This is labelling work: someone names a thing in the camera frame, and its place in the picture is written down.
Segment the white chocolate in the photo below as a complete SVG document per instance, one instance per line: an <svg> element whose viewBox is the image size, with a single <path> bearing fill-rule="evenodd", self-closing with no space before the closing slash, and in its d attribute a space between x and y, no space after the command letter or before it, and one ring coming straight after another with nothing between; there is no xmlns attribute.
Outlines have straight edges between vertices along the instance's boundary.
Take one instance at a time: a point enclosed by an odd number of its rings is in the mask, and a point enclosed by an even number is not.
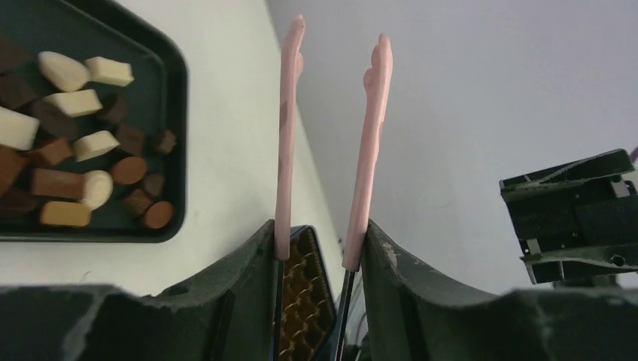
<svg viewBox="0 0 638 361"><path fill-rule="evenodd" d="M117 141L108 130L101 130L89 134L73 143L75 160L82 162L83 160L101 156L110 152L118 145L120 145L120 142Z"/></svg>
<svg viewBox="0 0 638 361"><path fill-rule="evenodd" d="M63 92L82 89L90 79L89 69L81 62L53 51L38 54L40 72Z"/></svg>
<svg viewBox="0 0 638 361"><path fill-rule="evenodd" d="M44 97L47 102L56 105L70 117L82 117L102 109L102 103L93 89L72 93L55 93Z"/></svg>
<svg viewBox="0 0 638 361"><path fill-rule="evenodd" d="M17 150L31 150L40 120L0 108L0 144Z"/></svg>
<svg viewBox="0 0 638 361"><path fill-rule="evenodd" d="M80 203L91 211L106 203L113 192L113 178L106 171L89 171L84 173L84 199Z"/></svg>
<svg viewBox="0 0 638 361"><path fill-rule="evenodd" d="M131 65L96 56L84 61L91 74L91 81L117 86L127 86L133 82Z"/></svg>

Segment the dark chocolate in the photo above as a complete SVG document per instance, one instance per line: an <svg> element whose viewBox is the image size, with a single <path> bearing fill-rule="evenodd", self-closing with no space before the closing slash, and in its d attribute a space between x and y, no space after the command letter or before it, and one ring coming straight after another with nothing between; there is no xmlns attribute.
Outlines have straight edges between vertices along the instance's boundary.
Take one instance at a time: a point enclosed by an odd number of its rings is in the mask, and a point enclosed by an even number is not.
<svg viewBox="0 0 638 361"><path fill-rule="evenodd" d="M0 33L0 73L4 73L31 59L31 55L9 37Z"/></svg>
<svg viewBox="0 0 638 361"><path fill-rule="evenodd" d="M144 132L130 126L126 123L121 123L117 127L115 132L115 138L120 142L120 146L117 148L132 156L141 156L144 150Z"/></svg>
<svg viewBox="0 0 638 361"><path fill-rule="evenodd" d="M11 187L0 197L0 219L14 220L33 212L37 207L38 201L34 197Z"/></svg>
<svg viewBox="0 0 638 361"><path fill-rule="evenodd" d="M29 113L32 117L40 120L40 130L54 138L64 138L67 141L77 139L77 124L73 118L64 114L57 106L37 100L31 107Z"/></svg>
<svg viewBox="0 0 638 361"><path fill-rule="evenodd" d="M164 176L161 174L149 174L141 182L142 189L151 197L159 197L164 188Z"/></svg>
<svg viewBox="0 0 638 361"><path fill-rule="evenodd" d="M121 203L131 218L137 218L153 204L153 200L143 190L136 189L124 197Z"/></svg>
<svg viewBox="0 0 638 361"><path fill-rule="evenodd" d="M115 163L111 169L111 177L115 184L135 184L141 181L146 170L144 158L129 156Z"/></svg>
<svg viewBox="0 0 638 361"><path fill-rule="evenodd" d="M0 76L1 106L16 110L37 98L38 94L31 88L24 77L14 73Z"/></svg>
<svg viewBox="0 0 638 361"><path fill-rule="evenodd" d="M173 147L177 144L175 134L173 134L170 130L163 130L161 133L156 135L153 140L153 148L160 154L168 154L173 151Z"/></svg>
<svg viewBox="0 0 638 361"><path fill-rule="evenodd" d="M0 146L0 196L14 184L27 160L12 149Z"/></svg>
<svg viewBox="0 0 638 361"><path fill-rule="evenodd" d="M173 205L166 202L157 202L152 205L142 217L142 226L150 229L160 229L173 218Z"/></svg>
<svg viewBox="0 0 638 361"><path fill-rule="evenodd" d="M66 139L57 138L26 153L36 167L54 167L73 156L73 150Z"/></svg>
<svg viewBox="0 0 638 361"><path fill-rule="evenodd" d="M84 198L84 174L36 168L33 170L31 194L68 199Z"/></svg>
<svg viewBox="0 0 638 361"><path fill-rule="evenodd" d="M121 94L113 93L101 99L102 109L96 114L102 122L117 125L129 115L131 105Z"/></svg>

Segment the tray rim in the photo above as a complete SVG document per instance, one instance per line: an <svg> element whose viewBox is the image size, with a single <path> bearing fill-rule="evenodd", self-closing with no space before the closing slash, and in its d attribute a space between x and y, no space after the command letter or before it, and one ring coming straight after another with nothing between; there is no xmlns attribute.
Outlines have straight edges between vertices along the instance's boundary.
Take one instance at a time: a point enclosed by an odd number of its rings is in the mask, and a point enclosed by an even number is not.
<svg viewBox="0 0 638 361"><path fill-rule="evenodd" d="M125 8L115 0L47 0L50 2L59 2L71 8L74 8L77 11L80 11L85 14L89 14L91 17L94 17L97 21L100 19L97 17L98 14L91 14L91 9L95 8L107 8L109 11L118 12L123 17L128 17L134 23L137 23L140 27L145 28L149 34L152 34L159 42L163 43L168 49L170 49L174 58L171 61L174 63L173 66L179 68L179 73L181 73L180 83L183 83L180 91L181 99L184 103L182 107L183 110L179 111L181 124L180 124L180 132L181 132L181 144L183 150L181 151L178 164L179 171L182 173L181 183L182 187L177 190L178 194L178 202L173 202L173 207L175 210L175 215L173 221L162 229L157 230L156 234L152 235L100 235L96 230L93 234L80 234L80 233L64 233L64 232L34 232L32 234L22 233L22 232L2 232L0 231L0 242L8 242L8 241L18 241L18 242L64 242L64 243L152 243L159 244L166 242L170 239L173 239L181 230L184 225L184 221L186 219L187 212L187 187L188 187L188 173L187 173L187 153L188 153L188 98L189 98L189 71L188 66L186 64L186 59L184 58L183 53L177 44L168 37L164 32L160 31L155 26L151 25L148 21L142 19L137 14L133 13L131 10ZM116 30L111 28L112 31L120 33L122 36L129 38L128 35L122 33L120 30ZM167 89L171 86L171 81L169 80L169 75L167 74Z"/></svg>

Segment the gray wall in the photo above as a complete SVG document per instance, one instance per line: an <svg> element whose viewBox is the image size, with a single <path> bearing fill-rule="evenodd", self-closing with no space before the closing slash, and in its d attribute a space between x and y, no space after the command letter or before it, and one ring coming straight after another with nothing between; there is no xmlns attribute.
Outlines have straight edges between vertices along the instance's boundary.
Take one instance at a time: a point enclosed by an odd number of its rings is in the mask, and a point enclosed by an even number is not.
<svg viewBox="0 0 638 361"><path fill-rule="evenodd" d="M498 180L638 142L632 0L269 0L307 30L299 107L336 228L350 212L378 33L394 73L372 219L452 277L527 286Z"/></svg>

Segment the chocolate candy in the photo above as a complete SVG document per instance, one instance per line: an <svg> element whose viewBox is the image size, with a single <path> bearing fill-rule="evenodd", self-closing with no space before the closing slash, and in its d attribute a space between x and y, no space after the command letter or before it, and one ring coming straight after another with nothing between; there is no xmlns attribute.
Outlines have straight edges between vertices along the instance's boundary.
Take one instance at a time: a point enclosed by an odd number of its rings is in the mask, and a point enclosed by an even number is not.
<svg viewBox="0 0 638 361"><path fill-rule="evenodd" d="M153 141L153 148L158 153L165 155L171 153L175 145L175 134L173 134L170 130L163 130Z"/></svg>
<svg viewBox="0 0 638 361"><path fill-rule="evenodd" d="M129 115L131 106L121 94L109 94L102 99L102 109L97 113L97 118L102 122L117 125Z"/></svg>
<svg viewBox="0 0 638 361"><path fill-rule="evenodd" d="M54 167L73 156L73 150L64 138L53 139L26 154L36 167Z"/></svg>
<svg viewBox="0 0 638 361"><path fill-rule="evenodd" d="M113 179L105 171L88 171L84 173L84 198L80 201L91 211L106 203L113 192Z"/></svg>
<svg viewBox="0 0 638 361"><path fill-rule="evenodd" d="M0 73L15 68L31 59L29 53L7 36L0 34Z"/></svg>
<svg viewBox="0 0 638 361"><path fill-rule="evenodd" d="M135 184L146 174L146 162L139 156L130 156L115 163L111 176L115 184Z"/></svg>
<svg viewBox="0 0 638 361"><path fill-rule="evenodd" d="M32 117L40 120L40 129L47 135L67 141L77 139L77 124L57 106L38 100L31 104L29 112Z"/></svg>
<svg viewBox="0 0 638 361"><path fill-rule="evenodd" d="M36 168L33 170L31 194L82 199L84 198L84 174Z"/></svg>
<svg viewBox="0 0 638 361"><path fill-rule="evenodd" d="M40 223L49 226L84 227L90 222L91 210L81 203L48 202L40 213Z"/></svg>
<svg viewBox="0 0 638 361"><path fill-rule="evenodd" d="M150 229L160 229L173 218L173 205L166 202L157 202L151 205L142 217L142 226Z"/></svg>
<svg viewBox="0 0 638 361"><path fill-rule="evenodd" d="M84 160L103 156L111 150L117 148L120 142L108 130L100 130L93 134L86 135L73 143L75 160Z"/></svg>
<svg viewBox="0 0 638 361"><path fill-rule="evenodd" d="M144 150L144 132L126 123L121 123L115 132L115 138L120 142L119 150L132 156L141 156Z"/></svg>
<svg viewBox="0 0 638 361"><path fill-rule="evenodd" d="M122 206L131 218L140 217L153 204L143 190L133 190L129 195L121 201Z"/></svg>
<svg viewBox="0 0 638 361"><path fill-rule="evenodd" d="M141 187L149 196L158 197L162 194L162 188L164 188L164 176L161 174L149 174L144 177Z"/></svg>
<svg viewBox="0 0 638 361"><path fill-rule="evenodd" d="M38 94L25 78L13 73L0 76L0 105L3 107L16 110L37 98Z"/></svg>
<svg viewBox="0 0 638 361"><path fill-rule="evenodd" d="M0 196L14 184L27 161L12 149L0 146Z"/></svg>
<svg viewBox="0 0 638 361"><path fill-rule="evenodd" d="M11 187L0 197L0 219L20 218L34 211L36 207L38 202L35 198L23 190Z"/></svg>
<svg viewBox="0 0 638 361"><path fill-rule="evenodd" d="M0 145L17 150L31 150L40 121L0 107Z"/></svg>

